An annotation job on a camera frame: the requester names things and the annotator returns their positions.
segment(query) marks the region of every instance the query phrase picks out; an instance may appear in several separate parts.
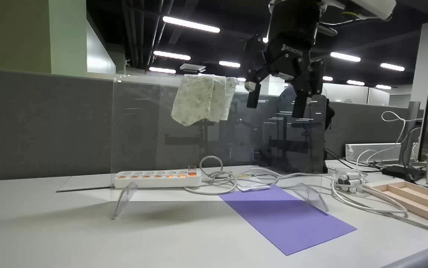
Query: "desk surface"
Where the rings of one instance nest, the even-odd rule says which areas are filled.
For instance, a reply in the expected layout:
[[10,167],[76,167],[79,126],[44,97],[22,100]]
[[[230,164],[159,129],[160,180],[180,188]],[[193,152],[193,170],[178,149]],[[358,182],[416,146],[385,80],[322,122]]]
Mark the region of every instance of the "desk surface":
[[[321,177],[302,180],[324,183]],[[376,268],[428,249],[428,231],[351,208],[327,190],[330,213],[357,231],[291,256],[284,256],[218,196],[141,190],[134,195],[137,202],[113,222],[119,190],[55,193],[108,182],[108,176],[0,182],[0,268]]]

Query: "ceiling light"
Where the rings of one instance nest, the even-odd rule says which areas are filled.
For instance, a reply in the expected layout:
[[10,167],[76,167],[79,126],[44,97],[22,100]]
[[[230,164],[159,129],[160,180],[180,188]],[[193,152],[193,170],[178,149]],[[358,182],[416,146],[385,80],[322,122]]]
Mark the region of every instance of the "ceiling light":
[[186,19],[172,18],[172,16],[163,16],[163,22],[186,27],[186,28],[193,28],[193,30],[199,30],[199,31],[220,33],[218,27],[212,27],[212,25],[206,25],[206,24],[198,24],[193,21],[186,21]]
[[388,62],[382,62],[380,67],[395,70],[395,71],[404,71],[406,70],[406,67],[403,67],[403,65],[395,65],[395,64],[388,64]]
[[150,67],[150,71],[175,74],[175,70],[174,70],[174,68]]
[[377,89],[385,89],[385,91],[391,91],[392,86],[388,86],[388,85],[376,85]]
[[360,62],[361,61],[360,56],[340,54],[340,52],[331,52],[330,56],[339,58],[339,59],[343,59],[343,61],[351,61],[351,62]]
[[162,58],[190,61],[190,55],[184,55],[184,54],[172,54],[172,52],[165,52],[165,51],[154,51],[153,54]]
[[364,82],[362,82],[362,80],[348,80],[346,83],[349,83],[349,85],[364,86]]
[[233,61],[218,61],[218,65],[230,67],[230,68],[241,68],[241,64],[239,62],[233,62]]

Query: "power strip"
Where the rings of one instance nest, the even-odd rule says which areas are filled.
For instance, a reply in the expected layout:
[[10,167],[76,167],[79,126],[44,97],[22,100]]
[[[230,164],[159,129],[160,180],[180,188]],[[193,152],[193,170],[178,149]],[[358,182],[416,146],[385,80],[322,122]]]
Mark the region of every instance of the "power strip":
[[117,189],[135,182],[137,188],[192,188],[199,186],[202,174],[199,170],[151,170],[151,171],[120,171],[114,176],[113,185]]

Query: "purple mat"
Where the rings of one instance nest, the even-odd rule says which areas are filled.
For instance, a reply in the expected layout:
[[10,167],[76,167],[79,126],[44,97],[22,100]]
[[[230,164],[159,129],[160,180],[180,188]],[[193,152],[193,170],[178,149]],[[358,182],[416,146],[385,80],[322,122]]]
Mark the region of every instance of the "purple mat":
[[279,188],[221,195],[284,255],[293,255],[355,231]]

